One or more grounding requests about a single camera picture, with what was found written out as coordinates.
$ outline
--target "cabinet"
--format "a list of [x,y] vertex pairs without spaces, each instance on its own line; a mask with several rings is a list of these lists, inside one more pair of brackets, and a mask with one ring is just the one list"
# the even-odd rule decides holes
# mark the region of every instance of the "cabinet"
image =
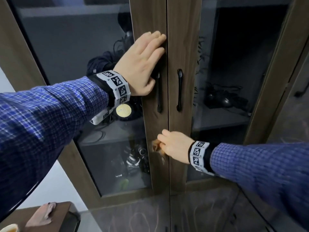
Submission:
[[[162,158],[151,141],[162,129],[218,143],[265,141],[309,35],[309,1],[0,1],[0,66],[16,91],[110,70],[144,32],[167,34],[155,89],[132,98],[129,114],[87,123],[59,162],[90,210],[148,200],[146,211],[165,215],[160,228],[179,228],[186,213],[192,228],[205,210],[220,214],[220,228],[207,225],[223,229],[235,185]],[[209,195],[213,204],[189,205]]]

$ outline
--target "black handle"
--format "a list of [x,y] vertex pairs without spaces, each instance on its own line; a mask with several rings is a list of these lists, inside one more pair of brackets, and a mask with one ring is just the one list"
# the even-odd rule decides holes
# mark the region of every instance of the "black handle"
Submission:
[[178,74],[178,105],[177,105],[177,111],[181,111],[182,107],[181,107],[181,88],[182,88],[182,70],[178,69],[177,70],[177,74]]
[[161,85],[161,80],[160,80],[160,73],[157,75],[157,100],[158,100],[158,108],[157,111],[161,113],[163,111],[162,107],[162,85]]
[[296,91],[295,94],[294,94],[294,97],[297,97],[297,98],[302,97],[306,93],[308,87],[309,87],[309,82],[307,83],[307,85],[306,85],[306,87],[304,88],[303,91]]

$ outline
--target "gray shelf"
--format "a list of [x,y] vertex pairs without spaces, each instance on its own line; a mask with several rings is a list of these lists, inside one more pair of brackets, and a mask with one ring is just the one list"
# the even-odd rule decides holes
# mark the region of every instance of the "gray shelf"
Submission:
[[[105,132],[105,136],[101,140],[95,142],[102,135],[98,130]],[[83,131],[83,134],[78,139],[80,146],[99,145],[146,138],[143,117],[133,121],[114,121],[109,126],[102,129],[99,129],[99,125],[97,126],[89,123]]]
[[249,116],[236,114],[242,112],[236,108],[230,108],[231,112],[229,112],[223,108],[209,109],[202,103],[198,104],[195,109],[193,132],[248,124],[250,121]]

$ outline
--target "shirt sleeve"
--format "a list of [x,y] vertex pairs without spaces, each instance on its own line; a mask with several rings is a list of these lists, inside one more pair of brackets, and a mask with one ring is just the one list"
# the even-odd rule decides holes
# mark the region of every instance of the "shirt sleeve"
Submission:
[[108,95],[87,77],[0,94],[0,219],[51,169]]
[[211,168],[309,229],[308,143],[221,143],[211,154]]

